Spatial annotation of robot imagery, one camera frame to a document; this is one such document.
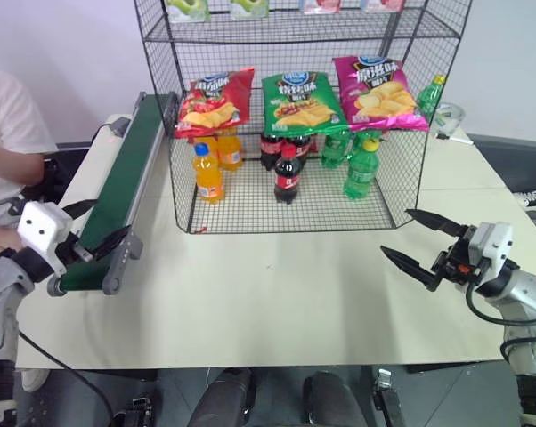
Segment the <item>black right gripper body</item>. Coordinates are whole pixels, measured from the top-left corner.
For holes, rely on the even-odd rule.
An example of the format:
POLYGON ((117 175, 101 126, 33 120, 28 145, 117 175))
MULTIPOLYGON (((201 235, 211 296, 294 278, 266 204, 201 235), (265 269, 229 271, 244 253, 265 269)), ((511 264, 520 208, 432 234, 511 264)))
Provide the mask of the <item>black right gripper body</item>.
POLYGON ((434 273, 432 285, 439 285, 444 279, 458 285, 480 285, 484 269, 479 262, 471 262, 469 258, 469 243, 477 231, 470 225, 438 225, 433 230, 441 231, 458 240, 446 251, 441 251, 434 261, 431 271, 434 273))

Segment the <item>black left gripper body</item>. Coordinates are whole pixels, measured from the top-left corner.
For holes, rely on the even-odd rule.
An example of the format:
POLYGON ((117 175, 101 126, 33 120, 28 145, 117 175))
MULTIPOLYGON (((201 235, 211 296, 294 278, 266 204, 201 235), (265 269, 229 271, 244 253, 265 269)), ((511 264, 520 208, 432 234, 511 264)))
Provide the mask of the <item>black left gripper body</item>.
POLYGON ((56 247, 56 255, 65 268, 76 263, 88 263, 93 260, 93 255, 79 242, 79 237, 69 233, 66 240, 56 247))

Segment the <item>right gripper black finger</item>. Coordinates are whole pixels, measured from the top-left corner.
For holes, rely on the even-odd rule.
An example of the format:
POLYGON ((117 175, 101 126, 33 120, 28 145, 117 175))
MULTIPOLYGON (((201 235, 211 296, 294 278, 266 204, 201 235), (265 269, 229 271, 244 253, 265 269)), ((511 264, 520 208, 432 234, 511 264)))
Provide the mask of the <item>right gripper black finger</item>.
POLYGON ((416 279, 428 291, 437 290, 440 280, 432 272, 423 269, 418 261, 387 246, 381 246, 380 249, 399 270, 416 279))
POLYGON ((428 227, 431 230, 441 231, 451 237, 461 238, 465 234, 465 226, 454 222, 438 213, 432 213, 421 209, 406 209, 413 220, 428 227))

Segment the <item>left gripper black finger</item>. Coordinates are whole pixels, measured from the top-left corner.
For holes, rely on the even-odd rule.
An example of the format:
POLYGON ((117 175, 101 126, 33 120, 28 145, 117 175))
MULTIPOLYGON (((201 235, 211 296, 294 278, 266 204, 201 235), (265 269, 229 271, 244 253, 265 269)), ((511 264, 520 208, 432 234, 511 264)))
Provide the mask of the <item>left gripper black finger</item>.
POLYGON ((72 219, 77 219, 88 213, 96 204, 96 199, 85 199, 70 205, 66 205, 62 208, 62 210, 72 219))
POLYGON ((102 242, 97 247, 92 250, 93 259, 95 261, 99 261, 109 255, 121 244, 124 238, 128 236, 130 229, 131 226, 127 225, 111 232, 107 237, 102 240, 102 242))

